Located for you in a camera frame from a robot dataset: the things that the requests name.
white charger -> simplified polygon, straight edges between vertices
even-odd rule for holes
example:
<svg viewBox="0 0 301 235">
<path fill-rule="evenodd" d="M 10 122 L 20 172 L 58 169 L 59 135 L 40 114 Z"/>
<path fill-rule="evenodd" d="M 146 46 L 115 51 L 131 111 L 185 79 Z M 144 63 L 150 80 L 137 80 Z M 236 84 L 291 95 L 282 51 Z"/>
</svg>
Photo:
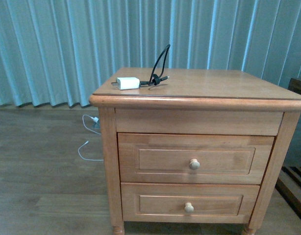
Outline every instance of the white charger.
<svg viewBox="0 0 301 235">
<path fill-rule="evenodd" d="M 140 80 L 136 77 L 117 77 L 116 82 L 111 83 L 119 90 L 139 89 Z"/>
</svg>

nightstand top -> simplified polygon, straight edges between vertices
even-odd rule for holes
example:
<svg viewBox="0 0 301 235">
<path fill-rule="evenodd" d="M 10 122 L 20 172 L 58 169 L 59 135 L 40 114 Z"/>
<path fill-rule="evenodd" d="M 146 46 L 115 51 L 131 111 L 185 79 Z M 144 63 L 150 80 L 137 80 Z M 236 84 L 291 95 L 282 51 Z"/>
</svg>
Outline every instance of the nightstand top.
<svg viewBox="0 0 301 235">
<path fill-rule="evenodd" d="M 91 104 L 98 107 L 120 104 L 126 106 L 131 100 L 134 106 L 133 103 L 142 105 L 153 100 L 158 107 L 162 105 L 161 108 L 166 108 L 167 102 L 173 106 L 180 106 L 180 103 L 183 103 L 182 106 L 196 103 L 195 106 L 204 108 L 212 101 L 225 102 L 227 105 L 234 102 L 234 106 L 240 103 L 242 106 L 248 106 L 249 110 L 257 106 L 255 110 L 259 110 L 259 106 L 265 101 L 269 102 L 270 106 L 272 103 L 278 103 L 279 108 L 282 107 L 283 101 L 285 111 L 301 111 L 301 95 L 237 70 L 165 69 L 163 76 L 170 78 L 157 86 L 120 91 L 111 85 L 117 77 L 137 77 L 140 81 L 149 81 L 151 70 L 151 68 L 121 68 L 93 93 L 90 98 Z M 293 109 L 289 110 L 286 106 L 292 106 Z"/>
</svg>

plug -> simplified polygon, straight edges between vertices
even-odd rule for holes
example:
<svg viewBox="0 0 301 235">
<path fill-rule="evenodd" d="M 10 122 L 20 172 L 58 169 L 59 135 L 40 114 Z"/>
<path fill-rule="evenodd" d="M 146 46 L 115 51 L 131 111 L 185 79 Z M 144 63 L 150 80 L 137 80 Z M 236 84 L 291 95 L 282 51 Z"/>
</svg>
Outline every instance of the plug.
<svg viewBox="0 0 301 235">
<path fill-rule="evenodd" d="M 140 80 L 136 77 L 117 77 L 116 82 L 111 83 L 119 90 L 139 89 Z"/>
<path fill-rule="evenodd" d="M 99 121 L 99 118 L 98 117 L 90 117 L 92 120 L 93 120 L 93 122 L 95 122 L 95 123 L 97 123 L 98 121 Z"/>
</svg>

black cable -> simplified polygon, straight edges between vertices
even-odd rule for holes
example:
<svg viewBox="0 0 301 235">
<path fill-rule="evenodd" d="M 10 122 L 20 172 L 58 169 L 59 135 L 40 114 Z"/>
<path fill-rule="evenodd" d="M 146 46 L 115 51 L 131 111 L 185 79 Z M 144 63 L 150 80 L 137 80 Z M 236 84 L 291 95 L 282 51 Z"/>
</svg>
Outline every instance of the black cable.
<svg viewBox="0 0 301 235">
<path fill-rule="evenodd" d="M 168 51 L 169 51 L 169 48 L 170 48 L 170 44 L 168 44 L 165 49 L 162 51 L 162 53 L 160 54 L 160 56 L 158 57 L 155 65 L 154 65 L 154 68 L 152 69 L 152 72 L 151 72 L 151 75 L 150 75 L 150 81 L 149 81 L 149 86 L 151 85 L 151 82 L 152 82 L 152 78 L 154 77 L 154 72 L 155 72 L 155 69 L 157 67 L 157 64 L 159 63 L 161 57 L 163 56 L 163 54 L 166 52 L 166 55 L 165 55 L 165 58 L 164 58 L 164 63 L 162 65 L 162 71 L 161 71 L 161 74 L 159 76 L 157 76 L 158 78 L 161 78 L 162 74 L 164 73 L 164 69 L 165 69 L 165 63 L 166 63 L 166 58 L 167 58 L 167 54 L 168 54 Z"/>
<path fill-rule="evenodd" d="M 156 85 L 158 85 L 161 81 L 164 81 L 164 80 L 166 80 L 166 79 L 169 78 L 169 77 L 167 77 L 167 76 L 166 76 L 166 77 L 163 77 L 163 78 L 161 77 L 162 74 L 164 73 L 164 70 L 165 70 L 165 63 L 166 63 L 166 58 L 167 58 L 167 55 L 168 55 L 169 48 L 170 48 L 170 44 L 168 44 L 168 45 L 165 47 L 165 49 L 162 51 L 162 53 L 161 53 L 160 56 L 158 57 L 158 59 L 157 59 L 155 65 L 154 65 L 154 68 L 152 69 L 152 72 L 151 72 L 151 75 L 150 75 L 150 80 L 149 80 L 149 82 L 141 81 L 141 82 L 140 82 L 140 85 L 141 85 L 141 86 L 143 86 L 143 85 L 149 85 L 149 86 L 155 85 L 155 86 L 156 86 Z M 163 65 L 162 65 L 162 71 L 161 71 L 161 74 L 158 76 L 157 74 L 154 74 L 154 72 L 155 72 L 155 69 L 156 69 L 156 67 L 157 67 L 157 65 L 158 65 L 158 63 L 159 63 L 161 57 L 164 55 L 164 53 L 166 53 L 166 54 L 165 54 L 165 58 L 164 58 L 164 63 L 163 63 Z"/>
</svg>

drawer panel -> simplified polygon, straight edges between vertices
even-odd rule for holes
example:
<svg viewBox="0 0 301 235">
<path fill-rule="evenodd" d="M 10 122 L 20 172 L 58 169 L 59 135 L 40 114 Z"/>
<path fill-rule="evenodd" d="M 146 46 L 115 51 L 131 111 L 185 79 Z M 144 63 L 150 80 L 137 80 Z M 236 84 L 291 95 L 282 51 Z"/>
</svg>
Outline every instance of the drawer panel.
<svg viewBox="0 0 301 235">
<path fill-rule="evenodd" d="M 259 186 L 121 183 L 121 189 L 126 221 L 247 223 Z"/>
<path fill-rule="evenodd" d="M 276 136 L 283 113 L 116 109 L 118 132 Z"/>
<path fill-rule="evenodd" d="M 122 182 L 260 184 L 274 137 L 118 134 Z M 191 169 L 196 159 L 200 166 Z"/>
</svg>

